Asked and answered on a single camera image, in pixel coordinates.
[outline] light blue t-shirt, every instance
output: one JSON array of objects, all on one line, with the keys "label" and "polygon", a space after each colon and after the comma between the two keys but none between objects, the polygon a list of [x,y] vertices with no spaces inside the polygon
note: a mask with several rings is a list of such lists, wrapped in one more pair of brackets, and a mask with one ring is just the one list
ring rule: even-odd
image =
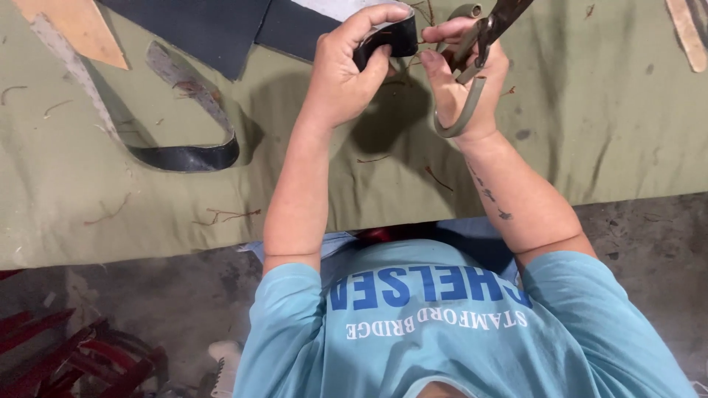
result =
[{"label": "light blue t-shirt", "polygon": [[234,398],[696,397],[654,328],[598,260],[545,254],[523,291],[447,244],[361,251],[321,289],[304,264],[263,278]]}]

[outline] olive green cloth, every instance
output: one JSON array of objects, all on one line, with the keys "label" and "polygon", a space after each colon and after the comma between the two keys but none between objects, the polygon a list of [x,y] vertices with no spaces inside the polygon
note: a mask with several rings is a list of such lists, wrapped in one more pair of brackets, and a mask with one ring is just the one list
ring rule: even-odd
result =
[{"label": "olive green cloth", "polygon": [[[442,21],[462,1],[433,3]],[[690,71],[663,2],[597,1],[587,16],[590,5],[537,0],[504,34],[505,86],[515,89],[501,98],[499,129],[574,205],[708,191],[708,74]],[[225,141],[198,104],[148,69],[155,37],[101,11],[131,67],[93,62],[114,120],[135,119],[118,126],[122,137]],[[308,64],[254,45],[241,81],[230,82],[190,59],[220,90],[241,157],[223,171],[179,174],[135,161],[97,127],[88,96],[10,0],[0,0],[2,37],[0,91],[27,88],[0,106],[1,269],[172,256],[262,237]],[[433,132],[422,67],[411,75],[410,85],[383,86],[364,115],[336,131],[329,231],[481,214],[463,158]],[[207,209],[260,214],[204,225],[215,216]]]}]

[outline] floor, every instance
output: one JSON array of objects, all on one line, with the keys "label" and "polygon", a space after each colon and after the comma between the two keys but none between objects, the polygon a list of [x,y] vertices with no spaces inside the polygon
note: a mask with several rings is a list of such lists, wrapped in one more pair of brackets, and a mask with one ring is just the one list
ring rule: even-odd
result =
[{"label": "floor", "polygon": [[[708,385],[708,193],[576,208],[600,258],[664,338],[690,380]],[[0,317],[76,307],[69,330],[103,315],[116,329],[162,345],[171,379],[197,386],[217,364],[214,341],[245,341],[260,280],[234,247],[172,258],[26,270],[0,282]],[[63,331],[42,335],[35,350]],[[0,380],[32,352],[3,356]]]}]

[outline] forearm tattoo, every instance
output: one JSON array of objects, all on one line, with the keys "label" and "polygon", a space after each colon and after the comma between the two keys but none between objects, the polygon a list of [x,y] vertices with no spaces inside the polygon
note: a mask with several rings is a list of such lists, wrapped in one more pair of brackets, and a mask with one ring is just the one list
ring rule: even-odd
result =
[{"label": "forearm tattoo", "polygon": [[[484,188],[484,181],[482,181],[482,179],[479,178],[479,176],[477,176],[477,173],[474,171],[474,169],[472,168],[472,165],[469,164],[469,162],[467,162],[467,167],[469,167],[469,170],[472,172],[472,177],[477,181],[477,183],[479,184],[479,187],[480,187],[480,188]],[[494,194],[491,192],[491,189],[489,189],[489,188],[480,189],[479,192],[480,192],[484,197],[489,198],[489,200],[491,200],[492,203],[497,203],[497,202],[496,202],[496,199],[494,198]],[[505,212],[504,210],[502,210],[501,208],[499,208],[499,204],[498,204],[498,203],[497,203],[497,205],[496,205],[496,209],[499,211],[499,214],[497,214],[497,215],[498,215],[499,218],[501,218],[502,220],[504,220],[504,221],[511,221],[511,220],[514,219],[514,215],[511,214],[511,213],[507,213],[507,212]]]}]

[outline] person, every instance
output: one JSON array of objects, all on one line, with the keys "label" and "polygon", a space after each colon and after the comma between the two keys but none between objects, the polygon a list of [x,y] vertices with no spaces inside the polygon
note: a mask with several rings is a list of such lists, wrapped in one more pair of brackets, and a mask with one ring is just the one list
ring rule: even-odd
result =
[{"label": "person", "polygon": [[[659,335],[599,260],[573,208],[496,127],[508,59],[498,42],[465,131],[454,138],[523,289],[434,240],[363,249],[327,289],[319,274],[328,215],[329,142],[389,74],[391,48],[363,72],[353,50],[406,6],[364,8],[319,38],[264,229],[263,280],[234,398],[695,397]],[[474,20],[422,31],[452,46]],[[468,64],[474,59],[473,54]],[[468,86],[421,53],[443,126]]]}]

